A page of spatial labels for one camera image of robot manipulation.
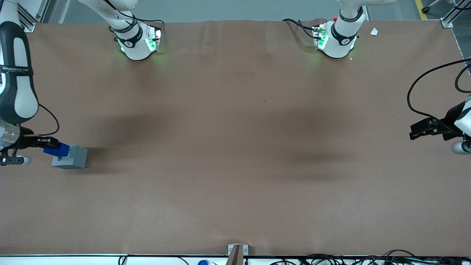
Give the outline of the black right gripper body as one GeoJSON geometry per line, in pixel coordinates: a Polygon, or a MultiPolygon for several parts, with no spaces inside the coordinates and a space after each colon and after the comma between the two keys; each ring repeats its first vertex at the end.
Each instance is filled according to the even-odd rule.
{"type": "Polygon", "coordinates": [[[35,136],[34,131],[26,127],[19,127],[20,134],[19,138],[15,142],[15,149],[27,149],[30,146],[33,146],[35,141],[37,140],[37,136],[35,136]]]}

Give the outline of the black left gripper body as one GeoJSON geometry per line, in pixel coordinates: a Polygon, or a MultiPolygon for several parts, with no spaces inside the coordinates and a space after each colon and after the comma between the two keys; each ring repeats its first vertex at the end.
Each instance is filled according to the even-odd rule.
{"type": "Polygon", "coordinates": [[[464,109],[465,102],[461,102],[460,104],[457,104],[456,106],[452,107],[449,109],[443,119],[441,121],[449,127],[448,132],[443,134],[443,140],[444,141],[449,141],[453,138],[457,137],[463,137],[464,133],[461,129],[459,129],[457,126],[454,125],[455,121],[458,119],[458,117],[461,115],[462,110],[464,109]]]}

